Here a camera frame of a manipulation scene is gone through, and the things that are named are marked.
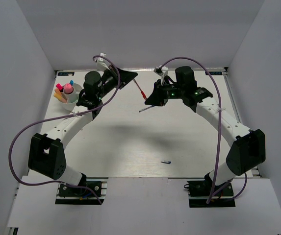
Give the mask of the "blue pen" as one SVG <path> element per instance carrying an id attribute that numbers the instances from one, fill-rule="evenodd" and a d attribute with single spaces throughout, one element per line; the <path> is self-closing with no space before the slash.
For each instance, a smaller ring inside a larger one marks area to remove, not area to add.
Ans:
<path id="1" fill-rule="evenodd" d="M 148 109 L 151 109 L 151 108 L 153 108 L 153 107 L 155 107 L 155 106 L 152 105 L 152 106 L 143 108 L 143 109 L 139 110 L 138 112 L 141 113 L 141 112 L 144 112 L 144 111 L 146 111 L 146 110 L 148 110 Z"/>

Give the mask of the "pink black highlighter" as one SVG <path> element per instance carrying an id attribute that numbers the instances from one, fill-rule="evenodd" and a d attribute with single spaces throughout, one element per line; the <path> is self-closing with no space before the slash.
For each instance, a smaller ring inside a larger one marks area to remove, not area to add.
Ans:
<path id="1" fill-rule="evenodd" d="M 61 86 L 59 83 L 56 84 L 56 88 L 62 93 L 63 92 L 63 86 Z"/>

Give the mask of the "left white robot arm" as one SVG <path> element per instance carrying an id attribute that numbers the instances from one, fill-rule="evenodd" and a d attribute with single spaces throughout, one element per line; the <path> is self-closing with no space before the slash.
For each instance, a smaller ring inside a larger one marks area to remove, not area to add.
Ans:
<path id="1" fill-rule="evenodd" d="M 102 98 L 113 89 L 122 89 L 137 75 L 136 72 L 121 69 L 108 69 L 103 74 L 88 72 L 71 117 L 63 119 L 50 131 L 32 137 L 28 167 L 53 180 L 69 184 L 75 195 L 83 195 L 87 190 L 86 176 L 67 165 L 64 150 L 71 139 L 99 114 Z"/>

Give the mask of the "grey orange highlighter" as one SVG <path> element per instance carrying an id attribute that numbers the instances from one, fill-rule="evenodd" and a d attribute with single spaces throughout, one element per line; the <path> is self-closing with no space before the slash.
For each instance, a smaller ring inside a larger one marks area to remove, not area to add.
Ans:
<path id="1" fill-rule="evenodd" d="M 55 93 L 57 93 L 58 95 L 62 96 L 62 93 L 60 92 L 60 90 L 58 88 L 54 89 Z"/>

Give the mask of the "red pen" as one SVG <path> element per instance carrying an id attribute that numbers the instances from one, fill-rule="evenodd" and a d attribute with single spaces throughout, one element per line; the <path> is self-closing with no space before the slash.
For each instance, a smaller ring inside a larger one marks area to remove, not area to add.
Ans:
<path id="1" fill-rule="evenodd" d="M 145 100 L 147 100 L 147 97 L 146 97 L 145 93 L 143 92 L 143 90 L 141 89 L 141 87 L 139 86 L 139 84 L 137 83 L 137 81 L 136 81 L 135 79 L 133 79 L 133 81 L 134 81 L 134 83 L 136 84 L 137 88 L 139 89 L 139 91 L 140 91 L 142 97 L 143 97 Z"/>

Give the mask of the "pink glue bottle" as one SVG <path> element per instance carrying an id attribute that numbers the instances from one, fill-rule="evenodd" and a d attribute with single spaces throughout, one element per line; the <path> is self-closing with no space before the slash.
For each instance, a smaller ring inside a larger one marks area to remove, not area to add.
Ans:
<path id="1" fill-rule="evenodd" d="M 64 94 L 72 94 L 74 92 L 73 86 L 70 83 L 67 83 L 63 87 Z"/>

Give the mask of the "orange pink highlighter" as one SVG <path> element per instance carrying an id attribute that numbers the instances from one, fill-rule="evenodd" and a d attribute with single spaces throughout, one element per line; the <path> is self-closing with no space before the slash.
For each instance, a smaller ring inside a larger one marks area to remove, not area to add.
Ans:
<path id="1" fill-rule="evenodd" d="M 53 96 L 62 103 L 67 103 L 67 100 L 64 99 L 61 95 L 54 93 Z"/>

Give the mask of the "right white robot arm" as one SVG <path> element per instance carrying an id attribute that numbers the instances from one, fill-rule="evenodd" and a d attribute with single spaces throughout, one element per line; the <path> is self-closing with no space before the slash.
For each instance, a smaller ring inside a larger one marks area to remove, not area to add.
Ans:
<path id="1" fill-rule="evenodd" d="M 251 130 L 219 107 L 213 94 L 199 87 L 194 71 L 189 66 L 175 70 L 176 81 L 168 76 L 167 68 L 156 68 L 160 78 L 153 85 L 153 92 L 145 101 L 146 105 L 164 106 L 170 99 L 180 99 L 184 105 L 203 117 L 227 141 L 230 150 L 225 162 L 205 176 L 205 190 L 210 195 L 218 194 L 223 183 L 240 176 L 266 160 L 265 134 Z"/>

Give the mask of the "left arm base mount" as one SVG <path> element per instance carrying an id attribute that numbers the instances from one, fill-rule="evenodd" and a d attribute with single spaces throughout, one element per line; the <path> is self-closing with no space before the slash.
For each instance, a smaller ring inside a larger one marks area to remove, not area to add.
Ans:
<path id="1" fill-rule="evenodd" d="M 108 178 L 87 178 L 86 187 L 90 188 L 99 198 L 86 189 L 70 188 L 60 184 L 56 193 L 55 204 L 57 205 L 101 205 L 105 199 Z"/>

